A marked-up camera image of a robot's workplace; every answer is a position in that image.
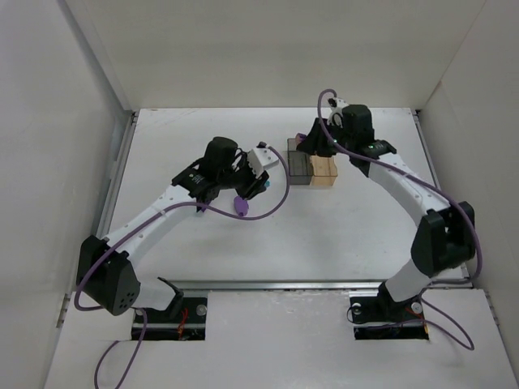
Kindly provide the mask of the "purple printed lego brick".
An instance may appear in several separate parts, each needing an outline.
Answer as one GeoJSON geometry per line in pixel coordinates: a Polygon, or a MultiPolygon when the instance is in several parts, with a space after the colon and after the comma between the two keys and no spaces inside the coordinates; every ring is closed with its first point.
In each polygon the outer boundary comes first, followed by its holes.
{"type": "Polygon", "coordinates": [[[300,143],[302,143],[305,139],[306,139],[306,135],[305,134],[302,134],[302,133],[297,133],[295,135],[295,143],[297,145],[299,145],[300,143]]]}

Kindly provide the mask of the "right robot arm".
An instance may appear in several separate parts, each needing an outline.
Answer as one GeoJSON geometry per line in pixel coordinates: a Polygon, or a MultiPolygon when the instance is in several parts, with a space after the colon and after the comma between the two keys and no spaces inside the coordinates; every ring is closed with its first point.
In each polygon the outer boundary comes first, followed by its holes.
{"type": "Polygon", "coordinates": [[[417,227],[410,259],[377,293],[376,307],[389,314],[415,299],[437,275],[475,256],[474,209],[424,182],[391,143],[377,139],[365,105],[348,105],[336,97],[328,103],[332,110],[328,119],[315,119],[297,150],[319,157],[346,154],[353,166],[402,206],[417,227]]]}

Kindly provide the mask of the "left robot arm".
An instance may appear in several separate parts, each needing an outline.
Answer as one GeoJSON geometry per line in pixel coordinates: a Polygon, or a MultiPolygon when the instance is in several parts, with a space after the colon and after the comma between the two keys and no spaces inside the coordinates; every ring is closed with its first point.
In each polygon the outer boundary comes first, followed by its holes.
{"type": "Polygon", "coordinates": [[[80,247],[78,294],[113,316],[130,309],[173,314],[180,290],[164,278],[141,281],[136,270],[144,256],[174,227],[208,209],[223,190],[245,200],[266,190],[268,170],[279,162],[266,143],[250,151],[225,137],[213,138],[205,153],[172,179],[165,191],[133,220],[103,238],[90,236],[80,247]]]}

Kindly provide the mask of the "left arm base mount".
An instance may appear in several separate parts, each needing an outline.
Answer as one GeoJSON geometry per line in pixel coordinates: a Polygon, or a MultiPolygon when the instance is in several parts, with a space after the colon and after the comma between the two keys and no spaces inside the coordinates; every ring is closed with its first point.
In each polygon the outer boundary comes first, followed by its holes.
{"type": "Polygon", "coordinates": [[[179,311],[173,316],[147,308],[148,323],[143,340],[203,341],[206,337],[208,295],[187,292],[179,311]]]}

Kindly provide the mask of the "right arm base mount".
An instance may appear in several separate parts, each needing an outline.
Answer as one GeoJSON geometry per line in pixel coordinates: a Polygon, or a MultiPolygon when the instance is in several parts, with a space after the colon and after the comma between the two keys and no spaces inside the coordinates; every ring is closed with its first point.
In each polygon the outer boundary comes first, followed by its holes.
{"type": "Polygon", "coordinates": [[[386,310],[376,296],[352,296],[347,319],[356,340],[429,340],[422,303],[416,298],[386,310]]]}

